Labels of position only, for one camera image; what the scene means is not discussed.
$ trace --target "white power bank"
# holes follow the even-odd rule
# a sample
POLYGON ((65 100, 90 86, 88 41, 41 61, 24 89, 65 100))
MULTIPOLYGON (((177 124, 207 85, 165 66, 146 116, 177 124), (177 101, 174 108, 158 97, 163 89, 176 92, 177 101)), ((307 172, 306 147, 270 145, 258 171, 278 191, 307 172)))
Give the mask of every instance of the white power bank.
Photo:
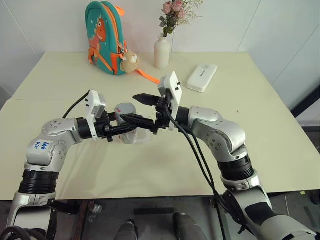
POLYGON ((217 68, 218 66, 214 64, 198 65, 186 82, 186 87, 203 93, 215 75, 217 68))

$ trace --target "white vase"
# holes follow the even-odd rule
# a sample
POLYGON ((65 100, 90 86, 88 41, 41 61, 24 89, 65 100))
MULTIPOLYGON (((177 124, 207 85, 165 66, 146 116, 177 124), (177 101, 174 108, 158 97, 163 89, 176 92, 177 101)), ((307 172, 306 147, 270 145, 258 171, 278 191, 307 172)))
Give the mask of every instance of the white vase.
POLYGON ((153 63, 157 69, 166 69, 169 65, 170 43, 168 37, 164 37, 163 33, 158 38, 158 41, 154 44, 153 63))

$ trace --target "floor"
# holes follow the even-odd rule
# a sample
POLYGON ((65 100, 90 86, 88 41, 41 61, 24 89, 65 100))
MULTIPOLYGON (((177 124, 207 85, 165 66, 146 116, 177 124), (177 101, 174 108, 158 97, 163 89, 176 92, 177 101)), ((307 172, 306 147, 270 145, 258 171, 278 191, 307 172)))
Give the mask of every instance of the floor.
MULTIPOLYGON (((307 133, 320 151, 319 134, 307 133)), ((271 197, 273 210, 288 215, 313 231, 320 232, 320 206, 309 198, 310 192, 289 192, 271 197)), ((135 215, 134 209, 174 208, 176 212, 187 213, 201 226, 208 240, 222 239, 217 211, 211 207, 208 197, 159 197, 101 199, 96 204, 102 206, 100 214, 87 212, 83 228, 83 240, 113 240, 119 227, 128 219, 134 219, 138 226, 140 240, 175 240, 172 213, 135 215)), ((0 201, 0 233, 6 226, 11 202, 0 201)), ((75 231, 76 215, 58 214, 57 240, 71 240, 75 231)), ((255 240, 248 231, 238 234, 240 226, 229 214, 223 215, 223 225, 227 239, 255 240)))

